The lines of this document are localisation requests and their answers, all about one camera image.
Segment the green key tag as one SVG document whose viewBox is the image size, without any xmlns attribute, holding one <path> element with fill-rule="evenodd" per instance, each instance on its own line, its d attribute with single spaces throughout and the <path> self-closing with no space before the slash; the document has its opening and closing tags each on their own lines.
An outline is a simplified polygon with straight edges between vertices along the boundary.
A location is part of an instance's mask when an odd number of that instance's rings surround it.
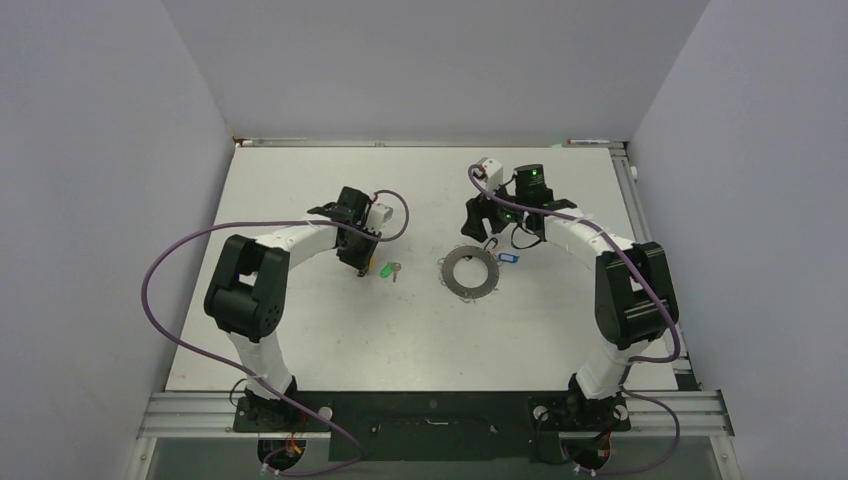
<svg viewBox="0 0 848 480">
<path fill-rule="evenodd" d="M 379 276 L 383 279 L 389 278 L 393 275 L 394 272 L 394 264 L 389 262 L 387 263 L 379 272 Z"/>
</svg>

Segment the silver key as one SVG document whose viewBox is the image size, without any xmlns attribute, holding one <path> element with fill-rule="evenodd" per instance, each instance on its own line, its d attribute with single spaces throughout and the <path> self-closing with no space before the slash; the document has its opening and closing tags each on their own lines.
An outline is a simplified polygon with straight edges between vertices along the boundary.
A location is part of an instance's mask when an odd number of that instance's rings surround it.
<svg viewBox="0 0 848 480">
<path fill-rule="evenodd" d="M 396 283 L 396 282 L 397 282 L 398 273 L 399 273 L 399 271 L 402 269 L 402 265 L 401 265 L 400 263 L 398 263 L 398 262 L 392 262 L 392 263 L 390 264 L 390 266 L 391 266 L 391 270 L 392 270 L 392 282 L 393 282 L 393 283 Z"/>
</svg>

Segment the blue key tag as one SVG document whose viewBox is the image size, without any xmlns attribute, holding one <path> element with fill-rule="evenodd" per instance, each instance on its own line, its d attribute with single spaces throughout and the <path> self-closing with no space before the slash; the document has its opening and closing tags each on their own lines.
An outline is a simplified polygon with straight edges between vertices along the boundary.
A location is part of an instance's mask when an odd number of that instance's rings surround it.
<svg viewBox="0 0 848 480">
<path fill-rule="evenodd" d="M 498 253 L 497 260 L 501 263 L 515 264 L 518 262 L 519 256 L 511 253 Z"/>
</svg>

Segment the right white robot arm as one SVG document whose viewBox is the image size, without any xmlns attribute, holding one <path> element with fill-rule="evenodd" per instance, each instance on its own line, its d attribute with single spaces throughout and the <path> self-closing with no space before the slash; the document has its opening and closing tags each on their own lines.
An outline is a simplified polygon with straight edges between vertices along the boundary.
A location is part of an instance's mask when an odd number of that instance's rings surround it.
<svg viewBox="0 0 848 480">
<path fill-rule="evenodd" d="M 465 204 L 462 235 L 487 242 L 514 226 L 565 250 L 593 272 L 594 318 L 602 342 L 570 378 L 565 414 L 579 428 L 593 426 L 604 413 L 619 417 L 632 367 L 670 363 L 682 350 L 664 249 L 614 234 L 574 202 L 556 197 L 540 164 L 519 166 L 506 179 L 502 164 L 484 158 L 469 166 L 467 175 L 478 193 Z"/>
</svg>

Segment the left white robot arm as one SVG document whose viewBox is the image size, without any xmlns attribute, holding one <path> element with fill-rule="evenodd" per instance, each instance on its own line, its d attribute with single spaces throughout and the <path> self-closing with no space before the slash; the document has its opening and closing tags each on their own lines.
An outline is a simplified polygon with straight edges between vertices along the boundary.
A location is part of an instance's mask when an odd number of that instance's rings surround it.
<svg viewBox="0 0 848 480">
<path fill-rule="evenodd" d="M 224 243 L 204 298 L 204 311 L 236 349 L 247 369 L 245 410 L 274 430 L 301 420 L 295 376 L 283 358 L 276 330 L 285 309 L 290 271 L 333 251 L 345 265 L 365 275 L 391 220 L 391 207 L 351 187 L 334 202 L 258 237 L 232 235 Z"/>
</svg>

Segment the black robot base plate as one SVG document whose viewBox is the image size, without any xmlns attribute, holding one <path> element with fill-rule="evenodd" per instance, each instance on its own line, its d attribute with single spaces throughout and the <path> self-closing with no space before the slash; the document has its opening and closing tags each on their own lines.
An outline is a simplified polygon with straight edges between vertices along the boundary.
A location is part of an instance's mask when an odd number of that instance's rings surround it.
<svg viewBox="0 0 848 480">
<path fill-rule="evenodd" d="M 526 458 L 558 463 L 567 455 L 602 456 L 608 437 L 627 432 L 627 405 L 619 417 L 600 413 L 580 428 L 566 418 L 566 391 L 525 392 L 323 392 L 300 391 L 297 402 L 324 410 L 339 431 L 301 412 L 283 428 L 265 416 L 247 415 L 239 398 L 233 431 L 256 433 L 258 450 L 305 448 L 309 434 L 328 436 L 328 459 L 366 461 L 488 461 Z"/>
</svg>

